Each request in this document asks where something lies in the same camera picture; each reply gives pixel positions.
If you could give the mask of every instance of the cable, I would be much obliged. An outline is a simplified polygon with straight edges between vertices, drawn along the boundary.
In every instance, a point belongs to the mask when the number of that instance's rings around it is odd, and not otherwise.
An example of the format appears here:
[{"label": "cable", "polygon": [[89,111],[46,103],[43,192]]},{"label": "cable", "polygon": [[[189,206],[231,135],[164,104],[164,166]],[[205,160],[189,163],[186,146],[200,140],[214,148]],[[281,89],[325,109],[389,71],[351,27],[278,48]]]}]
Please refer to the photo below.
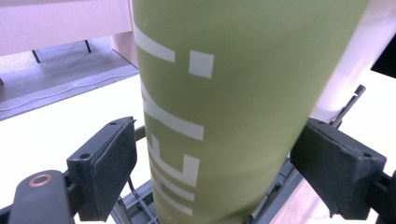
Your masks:
[{"label": "cable", "polygon": [[[128,77],[128,76],[132,76],[132,75],[136,75],[136,74],[137,74],[137,72],[136,72],[136,73],[133,73],[133,74],[126,74],[126,75],[114,76],[114,77]],[[107,78],[105,78],[105,79],[103,79],[103,80],[100,80],[100,81],[98,81],[98,82],[91,83],[91,84],[88,84],[88,85],[74,86],[74,87],[69,88],[69,89],[67,89],[67,90],[65,90],[65,91],[57,92],[57,93],[52,94],[52,95],[35,97],[35,98],[32,98],[32,99],[30,99],[30,100],[28,100],[28,101],[26,101],[26,102],[24,102],[24,103],[22,103],[22,104],[20,104],[20,105],[16,105],[16,106],[9,107],[9,108],[6,108],[6,109],[0,109],[0,112],[12,110],[12,109],[16,109],[16,108],[21,107],[21,106],[23,106],[23,105],[27,105],[27,104],[29,104],[29,103],[31,103],[31,102],[33,102],[33,101],[43,100],[43,99],[47,99],[47,98],[54,97],[54,96],[57,96],[57,95],[61,95],[61,94],[65,93],[65,92],[72,91],[72,90],[74,90],[74,89],[84,88],[84,87],[90,87],[90,86],[99,84],[99,83],[101,83],[101,82],[107,81],[107,80],[109,80],[109,79],[111,79],[111,78],[113,78],[113,77],[107,77]]]}]

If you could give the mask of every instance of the green can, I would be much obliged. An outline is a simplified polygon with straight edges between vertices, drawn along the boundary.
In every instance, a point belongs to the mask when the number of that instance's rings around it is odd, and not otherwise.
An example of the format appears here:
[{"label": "green can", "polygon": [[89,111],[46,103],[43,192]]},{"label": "green can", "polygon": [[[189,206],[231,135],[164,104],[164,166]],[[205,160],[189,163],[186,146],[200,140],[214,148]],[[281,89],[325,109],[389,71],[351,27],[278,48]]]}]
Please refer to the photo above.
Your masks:
[{"label": "green can", "polygon": [[134,0],[162,224],[244,222],[366,6],[362,0]]}]

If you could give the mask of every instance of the green bottle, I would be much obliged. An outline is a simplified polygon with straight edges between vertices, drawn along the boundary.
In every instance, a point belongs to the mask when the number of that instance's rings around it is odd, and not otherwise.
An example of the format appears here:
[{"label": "green bottle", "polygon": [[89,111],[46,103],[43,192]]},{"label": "green bottle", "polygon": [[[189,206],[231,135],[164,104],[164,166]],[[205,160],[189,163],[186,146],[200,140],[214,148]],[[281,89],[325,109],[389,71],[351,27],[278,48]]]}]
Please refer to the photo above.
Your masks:
[{"label": "green bottle", "polygon": [[134,0],[162,224],[244,222],[366,6],[362,0]]}]

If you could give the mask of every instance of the white square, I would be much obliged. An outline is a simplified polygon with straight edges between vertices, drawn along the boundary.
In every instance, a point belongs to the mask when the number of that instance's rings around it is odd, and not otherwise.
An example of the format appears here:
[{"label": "white square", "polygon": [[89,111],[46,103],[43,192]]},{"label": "white square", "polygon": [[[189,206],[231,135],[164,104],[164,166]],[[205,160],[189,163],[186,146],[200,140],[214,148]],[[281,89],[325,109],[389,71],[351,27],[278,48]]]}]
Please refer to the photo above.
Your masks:
[{"label": "white square", "polygon": [[191,50],[189,73],[199,77],[212,78],[214,61],[215,56],[213,54]]}]

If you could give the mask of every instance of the chair leg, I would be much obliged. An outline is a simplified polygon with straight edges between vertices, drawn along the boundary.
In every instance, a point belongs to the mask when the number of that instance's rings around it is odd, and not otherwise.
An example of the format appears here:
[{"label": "chair leg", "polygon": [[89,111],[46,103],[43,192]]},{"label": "chair leg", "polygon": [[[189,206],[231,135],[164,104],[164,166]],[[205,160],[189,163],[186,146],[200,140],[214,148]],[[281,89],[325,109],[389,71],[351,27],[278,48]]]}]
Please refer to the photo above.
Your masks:
[{"label": "chair leg", "polygon": [[37,54],[35,53],[35,50],[32,50],[32,53],[33,53],[33,55],[35,55],[35,61],[36,61],[37,63],[41,63],[41,62],[40,62],[40,59],[38,59],[38,56],[37,56]]},{"label": "chair leg", "polygon": [[91,53],[90,44],[88,44],[88,40],[84,40],[85,45],[87,46],[88,52]]}]

